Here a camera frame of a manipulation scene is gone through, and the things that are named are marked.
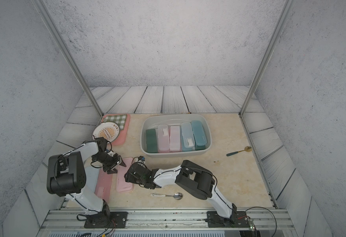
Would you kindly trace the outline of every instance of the green spoon handle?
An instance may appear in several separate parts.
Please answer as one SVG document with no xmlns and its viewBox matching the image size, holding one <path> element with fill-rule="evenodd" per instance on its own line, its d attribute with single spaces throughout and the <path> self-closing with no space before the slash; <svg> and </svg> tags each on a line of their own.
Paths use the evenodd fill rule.
<svg viewBox="0 0 346 237">
<path fill-rule="evenodd" d="M 228 153 L 226 156 L 235 155 L 235 154 L 237 154 L 237 153 L 239 153 L 239 151 L 235 151 L 235 152 Z"/>
</svg>

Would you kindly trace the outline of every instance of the pink tray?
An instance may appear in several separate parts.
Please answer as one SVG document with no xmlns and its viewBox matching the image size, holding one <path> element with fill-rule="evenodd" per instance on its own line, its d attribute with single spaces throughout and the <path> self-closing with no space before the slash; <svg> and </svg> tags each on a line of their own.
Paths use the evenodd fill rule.
<svg viewBox="0 0 346 237">
<path fill-rule="evenodd" d="M 108 115 L 123 115 L 123 114 L 124 113 L 104 115 L 102 117 L 101 123 L 103 122 L 104 117 L 106 117 Z M 127 130 L 128 130 L 128 125 L 129 125 L 129 120 L 130 119 L 131 119 L 131 116 L 129 114 L 127 114 L 127 119 L 126 119 L 126 123 L 124 124 L 124 128 L 123 128 L 123 130 L 120 131 L 119 136 L 117 137 L 117 139 L 115 139 L 115 141 L 113 141 L 111 143 L 112 145 L 122 145 L 126 141 L 126 135 L 127 135 Z"/>
<path fill-rule="evenodd" d="M 127 183 L 124 179 L 124 175 L 127 173 L 129 167 L 132 165 L 132 157 L 124 158 L 123 162 L 126 164 L 126 167 L 118 166 L 118 175 L 117 175 L 117 191 L 119 193 L 125 193 L 132 191 L 134 188 L 133 183 Z"/>
<path fill-rule="evenodd" d="M 98 174 L 97 185 L 95 186 L 95 195 L 105 201 L 109 200 L 110 189 L 111 189 L 112 174 L 103 172 L 103 169 L 100 169 Z"/>
</svg>

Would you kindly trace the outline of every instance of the red wire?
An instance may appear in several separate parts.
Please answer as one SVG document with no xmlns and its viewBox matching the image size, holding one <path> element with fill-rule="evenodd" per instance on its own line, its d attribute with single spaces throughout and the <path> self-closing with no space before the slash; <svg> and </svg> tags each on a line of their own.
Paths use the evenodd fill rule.
<svg viewBox="0 0 346 237">
<path fill-rule="evenodd" d="M 114 230 L 114 231 L 113 231 L 113 233 L 112 233 L 109 237 L 111 237 L 111 236 L 114 234 L 114 232 L 115 232 L 115 226 L 116 226 L 114 220 L 111 220 L 111 221 L 114 223 L 114 228 L 113 228 L 112 230 L 110 230 L 109 234 L 111 233 L 111 231 L 113 231 L 113 230 Z"/>
</svg>

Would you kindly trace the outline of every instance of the metal track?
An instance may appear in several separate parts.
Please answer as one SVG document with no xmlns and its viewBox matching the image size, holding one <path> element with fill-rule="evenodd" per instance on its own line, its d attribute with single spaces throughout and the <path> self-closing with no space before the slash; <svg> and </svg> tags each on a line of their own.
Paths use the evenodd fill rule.
<svg viewBox="0 0 346 237">
<path fill-rule="evenodd" d="M 288 212 L 285 209 L 269 209 L 275 215 L 277 220 L 277 229 L 294 230 L 293 223 Z M 214 209 L 194 209 L 194 208 L 176 208 L 176 209 L 126 209 L 112 208 L 111 211 L 128 212 L 125 229 L 121 230 L 249 230 L 248 228 L 208 228 L 206 219 L 207 211 Z M 46 231 L 62 230 L 83 230 L 84 221 L 77 221 L 77 214 L 83 213 L 81 209 L 63 208 L 61 210 L 49 211 L 44 220 L 39 236 L 48 236 Z M 274 230 L 275 221 L 269 211 L 265 209 L 251 209 L 247 211 L 248 216 L 254 220 L 257 230 Z"/>
<path fill-rule="evenodd" d="M 52 231 L 48 237 L 79 237 L 83 234 L 90 233 L 84 230 L 81 231 Z M 93 231 L 88 237 L 96 237 L 100 235 L 102 231 Z M 179 231 L 179 230 L 161 230 L 161 231 L 122 231 L 114 232 L 111 237 L 224 237 L 223 230 L 191 230 L 191 231 Z"/>
</svg>

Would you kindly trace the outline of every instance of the metal spoon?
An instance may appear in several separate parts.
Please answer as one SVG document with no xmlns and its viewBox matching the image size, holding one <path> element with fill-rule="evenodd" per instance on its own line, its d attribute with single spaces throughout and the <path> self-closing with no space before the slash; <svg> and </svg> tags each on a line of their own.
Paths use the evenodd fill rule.
<svg viewBox="0 0 346 237">
<path fill-rule="evenodd" d="M 250 152 L 250 151 L 252 151 L 252 148 L 250 146 L 246 146 L 244 148 L 244 150 L 239 150 L 239 151 L 231 152 L 231 153 L 228 153 L 226 156 L 234 155 L 234 154 L 237 154 L 237 153 L 242 152 L 242 151 Z"/>
<path fill-rule="evenodd" d="M 175 200 L 181 200 L 183 195 L 182 193 L 175 193 L 174 195 L 165 195 L 160 193 L 151 193 L 153 197 L 173 197 Z"/>
</svg>

